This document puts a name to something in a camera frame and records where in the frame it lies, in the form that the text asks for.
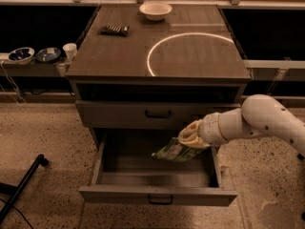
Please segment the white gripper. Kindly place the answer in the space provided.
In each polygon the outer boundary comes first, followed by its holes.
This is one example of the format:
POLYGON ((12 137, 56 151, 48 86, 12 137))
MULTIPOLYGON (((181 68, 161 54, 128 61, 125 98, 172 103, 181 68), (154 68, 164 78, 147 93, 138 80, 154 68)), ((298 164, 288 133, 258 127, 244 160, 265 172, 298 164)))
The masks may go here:
POLYGON ((182 136, 178 138, 179 142, 185 146, 198 149, 226 144, 228 140, 220 131, 219 117, 220 113, 213 113, 207 114, 201 121, 193 121, 181 131, 182 136))

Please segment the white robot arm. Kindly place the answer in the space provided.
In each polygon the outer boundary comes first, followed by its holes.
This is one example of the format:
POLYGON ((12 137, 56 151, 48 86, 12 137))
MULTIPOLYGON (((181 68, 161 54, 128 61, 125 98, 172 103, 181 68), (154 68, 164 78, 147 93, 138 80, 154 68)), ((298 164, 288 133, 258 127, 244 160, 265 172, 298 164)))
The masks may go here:
POLYGON ((305 156, 305 123, 265 94, 246 98, 240 108, 207 114, 183 129, 178 141, 192 148, 220 146, 234 139, 276 136, 305 156))

